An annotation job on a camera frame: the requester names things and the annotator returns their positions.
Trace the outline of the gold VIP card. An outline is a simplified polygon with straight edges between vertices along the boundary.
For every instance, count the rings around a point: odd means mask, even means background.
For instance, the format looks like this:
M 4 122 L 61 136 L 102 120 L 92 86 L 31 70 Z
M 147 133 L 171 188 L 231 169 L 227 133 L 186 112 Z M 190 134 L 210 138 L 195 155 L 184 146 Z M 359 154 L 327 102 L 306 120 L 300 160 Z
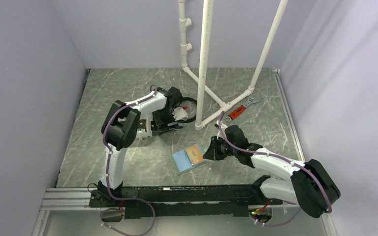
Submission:
M 192 145 L 185 149 L 185 152 L 189 158 L 191 165 L 197 165 L 203 161 L 203 154 L 198 145 Z

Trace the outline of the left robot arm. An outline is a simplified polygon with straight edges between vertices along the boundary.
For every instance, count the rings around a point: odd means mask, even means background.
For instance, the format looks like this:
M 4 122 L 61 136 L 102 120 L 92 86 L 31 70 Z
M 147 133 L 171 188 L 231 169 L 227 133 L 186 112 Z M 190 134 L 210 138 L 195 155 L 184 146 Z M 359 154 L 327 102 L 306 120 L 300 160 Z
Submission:
M 114 207 L 121 202 L 122 170 L 128 147 L 134 140 L 161 135 L 181 128 L 182 118 L 175 113 L 183 96 L 176 87 L 168 90 L 151 86 L 151 92 L 129 102 L 115 101 L 101 128 L 106 159 L 97 189 L 102 200 Z

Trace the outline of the green card holder wallet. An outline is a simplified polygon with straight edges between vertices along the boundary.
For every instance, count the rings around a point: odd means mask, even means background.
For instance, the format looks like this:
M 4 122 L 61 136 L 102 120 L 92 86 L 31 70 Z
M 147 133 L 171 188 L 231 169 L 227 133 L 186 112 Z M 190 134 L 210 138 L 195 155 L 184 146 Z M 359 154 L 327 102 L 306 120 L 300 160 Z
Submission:
M 173 153 L 172 160 L 174 161 L 177 173 L 181 175 L 184 172 L 206 163 L 206 160 L 203 158 L 206 150 L 207 148 L 203 148 L 199 144 L 194 144 Z

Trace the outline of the silver grey card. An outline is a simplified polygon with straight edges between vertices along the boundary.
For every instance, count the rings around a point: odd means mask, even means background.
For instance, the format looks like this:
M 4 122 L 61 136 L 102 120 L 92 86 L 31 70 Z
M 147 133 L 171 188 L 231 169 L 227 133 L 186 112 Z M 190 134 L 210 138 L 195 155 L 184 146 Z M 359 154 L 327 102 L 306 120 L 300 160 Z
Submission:
M 173 122 L 168 124 L 169 130 L 183 129 L 183 124 L 179 122 Z

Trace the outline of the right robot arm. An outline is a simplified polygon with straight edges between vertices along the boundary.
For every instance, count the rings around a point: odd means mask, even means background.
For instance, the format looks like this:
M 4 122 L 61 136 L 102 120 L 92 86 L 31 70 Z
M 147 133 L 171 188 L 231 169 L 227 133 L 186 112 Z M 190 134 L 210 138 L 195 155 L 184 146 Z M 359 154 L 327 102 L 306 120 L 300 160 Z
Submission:
M 268 171 L 253 183 L 252 199 L 263 204 L 278 199 L 297 204 L 307 215 L 319 218 L 332 211 L 341 192 L 323 165 L 314 159 L 303 162 L 275 154 L 262 145 L 251 143 L 242 129 L 232 125 L 223 137 L 213 136 L 203 158 L 212 161 L 234 156 L 241 164 Z

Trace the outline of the white plastic card tray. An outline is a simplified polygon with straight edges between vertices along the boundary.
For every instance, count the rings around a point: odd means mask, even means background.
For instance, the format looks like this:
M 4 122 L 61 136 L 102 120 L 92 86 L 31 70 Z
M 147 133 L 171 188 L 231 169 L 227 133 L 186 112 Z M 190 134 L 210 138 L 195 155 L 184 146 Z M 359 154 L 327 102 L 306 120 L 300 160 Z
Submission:
M 152 115 L 147 115 L 140 120 L 137 120 L 137 118 L 139 116 L 129 113 L 126 117 L 117 120 L 115 126 L 122 141 L 132 143 L 134 139 L 141 141 L 152 136 Z

